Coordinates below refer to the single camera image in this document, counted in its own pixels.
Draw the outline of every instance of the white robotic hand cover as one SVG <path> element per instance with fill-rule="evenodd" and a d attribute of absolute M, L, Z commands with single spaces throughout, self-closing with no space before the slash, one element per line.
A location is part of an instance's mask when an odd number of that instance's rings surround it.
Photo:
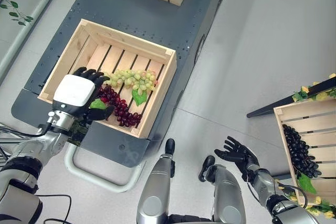
<path fill-rule="evenodd" d="M 67 74 L 55 91 L 54 100 L 73 106 L 84 106 L 95 90 L 95 84 L 88 79 Z"/>

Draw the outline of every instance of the cable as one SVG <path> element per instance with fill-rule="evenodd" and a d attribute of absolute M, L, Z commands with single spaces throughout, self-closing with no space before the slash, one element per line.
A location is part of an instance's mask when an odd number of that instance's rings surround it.
<path fill-rule="evenodd" d="M 17 135 L 20 135 L 20 136 L 28 136 L 28 137 L 39 137 L 39 136 L 43 136 L 47 133 L 48 129 L 50 128 L 51 126 L 51 123 L 46 123 L 46 127 L 43 129 L 42 133 L 40 134 L 27 134 L 27 133 L 23 133 L 23 132 L 20 132 L 20 131 L 15 131 L 15 130 L 12 130 L 12 129 L 9 129 L 9 128 L 6 128 L 6 127 L 3 127 L 3 126 L 0 126 L 0 130 L 3 131 L 3 132 L 7 132 L 7 133 L 13 133 L 13 134 L 17 134 Z"/>
<path fill-rule="evenodd" d="M 252 192 L 252 189 L 251 189 L 249 183 L 247 183 L 247 187 L 248 187 L 248 189 L 250 190 L 250 192 L 251 192 L 251 194 L 253 195 L 253 197 L 256 199 L 256 201 L 258 201 L 258 202 L 260 203 L 259 199 L 258 199 L 258 198 L 256 197 L 256 195 Z"/>
<path fill-rule="evenodd" d="M 299 190 L 303 194 L 303 196 L 304 196 L 304 203 L 305 204 L 303 205 L 303 208 L 305 209 L 307 207 L 307 205 L 308 205 L 308 198 L 307 198 L 306 193 L 301 188 L 296 187 L 296 186 L 284 185 L 282 183 L 278 183 L 278 184 L 279 184 L 279 186 L 282 186 L 284 188 L 288 187 L 288 188 Z"/>
<path fill-rule="evenodd" d="M 72 199 L 70 195 L 67 194 L 52 194 L 52 195 L 37 195 L 38 197 L 67 197 L 69 198 L 69 208 L 68 208 L 68 212 L 67 215 L 65 216 L 64 220 L 60 220 L 60 219 L 55 219 L 55 218 L 49 218 L 49 219 L 45 219 L 43 221 L 43 224 L 46 224 L 47 221 L 56 221 L 56 222 L 62 222 L 62 224 L 72 224 L 70 222 L 67 221 L 69 213 L 70 213 L 70 209 L 71 209 L 71 203 L 72 203 Z"/>

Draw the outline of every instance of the gray floor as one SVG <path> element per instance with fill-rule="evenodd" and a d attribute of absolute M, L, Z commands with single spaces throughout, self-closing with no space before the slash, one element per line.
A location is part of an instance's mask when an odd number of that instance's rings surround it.
<path fill-rule="evenodd" d="M 32 130 L 13 118 L 10 108 L 73 1 L 53 0 L 25 43 L 0 87 L 1 122 Z M 335 17 L 336 0 L 223 1 L 166 135 L 176 140 L 171 213 L 210 217 L 213 188 L 196 177 L 204 157 L 220 148 L 228 135 L 253 149 L 272 173 L 288 170 L 275 117 L 247 119 L 245 115 L 336 71 Z M 1 51 L 11 41 L 7 38 L 2 29 Z M 136 187 L 124 194 L 109 193 L 69 174 L 64 153 L 65 149 L 43 170 L 40 194 L 70 194 L 73 206 L 68 220 L 74 224 L 135 223 L 141 190 L 159 153 L 148 160 Z M 86 151 L 79 153 L 77 161 L 118 182 L 130 172 Z M 234 165 L 218 162 L 240 177 Z M 239 181 L 247 223 L 271 223 L 266 210 Z M 63 218 L 66 209 L 65 199 L 44 199 L 38 223 L 46 217 Z"/>

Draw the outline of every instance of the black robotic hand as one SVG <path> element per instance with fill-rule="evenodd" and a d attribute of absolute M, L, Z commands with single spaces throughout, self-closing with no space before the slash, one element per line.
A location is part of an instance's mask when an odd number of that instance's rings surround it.
<path fill-rule="evenodd" d="M 230 136 L 228 136 L 227 139 L 228 140 L 225 140 L 226 145 L 224 145 L 224 149 L 227 149 L 227 151 L 216 149 L 215 154 L 221 159 L 234 162 L 238 169 L 242 172 L 243 180 L 246 181 L 248 174 L 247 165 L 259 165 L 258 159 L 245 145 L 240 144 L 237 140 Z"/>
<path fill-rule="evenodd" d="M 110 79 L 103 75 L 102 72 L 96 72 L 94 69 L 87 70 L 86 67 L 81 67 L 73 74 L 64 76 L 55 91 L 53 110 L 64 111 L 77 118 L 86 115 L 88 120 L 108 118 L 113 112 L 113 106 L 105 110 L 89 109 L 103 82 Z"/>

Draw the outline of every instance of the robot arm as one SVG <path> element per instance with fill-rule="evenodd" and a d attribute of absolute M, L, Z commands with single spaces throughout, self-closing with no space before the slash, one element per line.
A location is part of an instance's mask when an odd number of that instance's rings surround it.
<path fill-rule="evenodd" d="M 73 122 L 88 112 L 101 85 L 108 80 L 101 72 L 85 70 L 79 68 L 63 78 L 55 92 L 46 128 L 40 129 L 36 137 L 18 144 L 1 169 L 0 224 L 37 221 L 43 207 L 35 195 L 40 172 L 62 150 Z M 91 109 L 90 119 L 103 120 L 112 110 L 113 107 L 105 111 Z"/>
<path fill-rule="evenodd" d="M 228 140 L 225 141 L 227 145 L 224 145 L 227 151 L 215 150 L 216 155 L 235 162 L 243 174 L 243 180 L 250 182 L 257 192 L 259 203 L 272 215 L 273 224 L 318 224 L 304 208 L 283 195 L 270 172 L 259 167 L 257 157 L 250 149 L 230 136 Z"/>

